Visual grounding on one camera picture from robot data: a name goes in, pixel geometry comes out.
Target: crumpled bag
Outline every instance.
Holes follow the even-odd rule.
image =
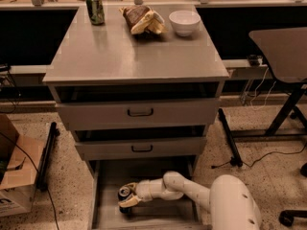
[[[148,6],[123,7],[120,12],[126,19],[132,35],[143,33],[160,35],[167,32],[162,16]]]

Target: bowl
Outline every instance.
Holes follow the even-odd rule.
[[[173,11],[169,19],[173,30],[180,36],[191,35],[201,21],[201,17],[194,11]]]

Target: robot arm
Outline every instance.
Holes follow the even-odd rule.
[[[261,225],[260,210],[247,186],[232,175],[218,177],[208,189],[178,172],[166,172],[157,180],[127,184],[119,195],[124,196],[119,201],[122,208],[140,201],[176,200],[186,195],[211,213],[213,230],[259,230]]]

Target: speckled floor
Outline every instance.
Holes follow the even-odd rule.
[[[234,129],[267,127],[280,108],[279,104],[267,105],[260,110],[253,110],[250,106],[229,106],[227,103],[223,105],[229,125]],[[307,104],[301,104],[299,107],[307,116]],[[48,135],[51,122],[57,122],[60,136],[52,151],[48,182],[57,209],[59,229],[87,229],[93,179],[87,166],[77,154],[73,138],[63,127],[58,114],[52,109],[31,107],[21,108],[20,113],[10,114],[9,117],[20,133],[43,141]],[[296,127],[299,123],[287,120],[285,126]],[[280,138],[239,142],[237,146],[242,159],[251,164],[263,154],[273,150],[299,151],[306,141],[307,137]],[[307,149],[294,155],[269,155],[252,168],[225,165],[215,170],[211,169],[212,165],[229,161],[231,156],[223,126],[217,118],[209,129],[206,147],[195,170],[195,181],[210,187],[213,180],[221,174],[230,173],[241,178],[248,185],[261,209],[263,218],[261,230],[288,229],[278,222],[280,211],[307,209],[307,180],[299,173],[301,166],[307,162]],[[210,215],[205,212],[201,214],[203,223],[210,224]],[[57,229],[47,193],[36,192],[31,213],[0,218],[0,229]],[[295,219],[292,229],[307,229],[307,219]]]

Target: gray countertop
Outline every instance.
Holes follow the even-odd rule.
[[[44,82],[51,85],[223,81],[224,64],[203,24],[187,37],[175,34],[169,14],[193,5],[152,5],[168,32],[133,36],[118,5],[104,5],[106,24],[92,26],[80,6]]]

